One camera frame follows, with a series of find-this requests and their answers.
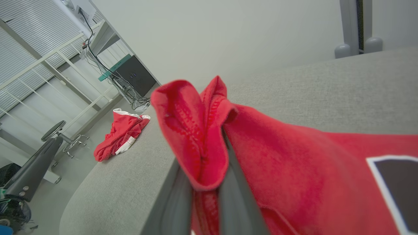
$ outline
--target gray fabric surface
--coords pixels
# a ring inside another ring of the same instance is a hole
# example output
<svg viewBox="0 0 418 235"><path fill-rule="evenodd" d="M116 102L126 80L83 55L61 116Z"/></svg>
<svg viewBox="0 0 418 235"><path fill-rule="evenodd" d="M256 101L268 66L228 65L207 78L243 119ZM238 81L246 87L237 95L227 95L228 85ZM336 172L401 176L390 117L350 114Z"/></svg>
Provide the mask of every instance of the gray fabric surface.
<svg viewBox="0 0 418 235"><path fill-rule="evenodd" d="M234 103L329 132L418 133L418 48L352 56L231 81ZM198 91L209 83L206 81ZM61 235L137 235L174 156L152 107L125 153L97 164L69 201Z"/></svg>

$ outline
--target black patch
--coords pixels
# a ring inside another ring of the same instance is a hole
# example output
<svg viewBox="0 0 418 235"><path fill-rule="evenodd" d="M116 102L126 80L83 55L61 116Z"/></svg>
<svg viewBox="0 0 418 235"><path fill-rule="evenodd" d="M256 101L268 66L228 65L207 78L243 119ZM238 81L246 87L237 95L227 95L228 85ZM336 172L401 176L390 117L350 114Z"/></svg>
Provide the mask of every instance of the black patch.
<svg viewBox="0 0 418 235"><path fill-rule="evenodd" d="M393 201L409 231L418 233L418 162L411 160L375 161Z"/></svg>

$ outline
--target bar stool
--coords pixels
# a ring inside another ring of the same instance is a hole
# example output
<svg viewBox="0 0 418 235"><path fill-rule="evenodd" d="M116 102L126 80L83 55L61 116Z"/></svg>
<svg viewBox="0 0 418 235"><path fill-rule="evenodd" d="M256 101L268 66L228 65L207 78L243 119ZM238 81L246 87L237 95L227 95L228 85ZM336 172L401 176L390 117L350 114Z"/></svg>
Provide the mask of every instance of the bar stool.
<svg viewBox="0 0 418 235"><path fill-rule="evenodd" d="M81 137L86 137L86 140L89 139L89 136L85 136L85 135L77 135L74 139L70 139L67 136L65 136L63 133L59 132L60 130L62 130L62 128L64 127L64 125L66 124L66 121L62 120L61 122L57 123L55 126L53 126L51 129L49 129L45 135L42 136L41 140L43 142L49 140L49 138L51 138L53 135L57 134L59 136L61 136L65 142L67 142L67 146L64 147L64 149L62 150L64 153L66 153L68 156L70 156L71 158L74 157L74 155L70 154L70 149L72 147L74 147L75 144L79 145L82 144L84 146L86 146L87 144L83 143L80 141Z"/></svg>

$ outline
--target gray floor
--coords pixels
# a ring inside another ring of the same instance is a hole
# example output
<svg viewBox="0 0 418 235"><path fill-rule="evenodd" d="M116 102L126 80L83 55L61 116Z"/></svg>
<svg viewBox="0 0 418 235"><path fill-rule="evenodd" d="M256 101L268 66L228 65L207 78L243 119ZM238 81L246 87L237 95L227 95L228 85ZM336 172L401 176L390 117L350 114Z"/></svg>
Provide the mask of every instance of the gray floor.
<svg viewBox="0 0 418 235"><path fill-rule="evenodd" d="M150 93L156 87L153 87L146 97L150 97ZM122 99L114 108L140 114L133 111L125 99ZM58 184L42 180L34 198L29 203L32 219L39 225L38 229L31 233L32 235L59 234L59 222L65 206L84 178L98 163L94 159L93 151L105 139L105 134L110 132L112 122L113 113L110 111L85 134L90 137L85 141L87 146L79 146L78 149L75 149L73 151L74 158L63 157L59 160L58 165L52 169L62 178Z"/></svg>

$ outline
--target red fabric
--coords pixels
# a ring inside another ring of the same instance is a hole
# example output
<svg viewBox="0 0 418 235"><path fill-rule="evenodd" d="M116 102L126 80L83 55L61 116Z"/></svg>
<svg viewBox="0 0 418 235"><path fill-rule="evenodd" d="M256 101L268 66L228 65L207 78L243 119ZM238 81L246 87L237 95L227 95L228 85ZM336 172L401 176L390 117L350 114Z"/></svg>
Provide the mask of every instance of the red fabric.
<svg viewBox="0 0 418 235"><path fill-rule="evenodd" d="M219 77L199 95L174 81L151 96L195 189L193 229L219 234L217 193L228 156L223 125L272 234L397 234L367 157L418 156L418 137L325 133L232 104Z"/></svg>
<svg viewBox="0 0 418 235"><path fill-rule="evenodd" d="M103 161L114 156L115 152L124 144L129 137L138 138L141 130L150 122L149 119L137 118L130 115L121 115L113 112L113 123L110 133L104 136L101 142L94 150L96 161Z"/></svg>

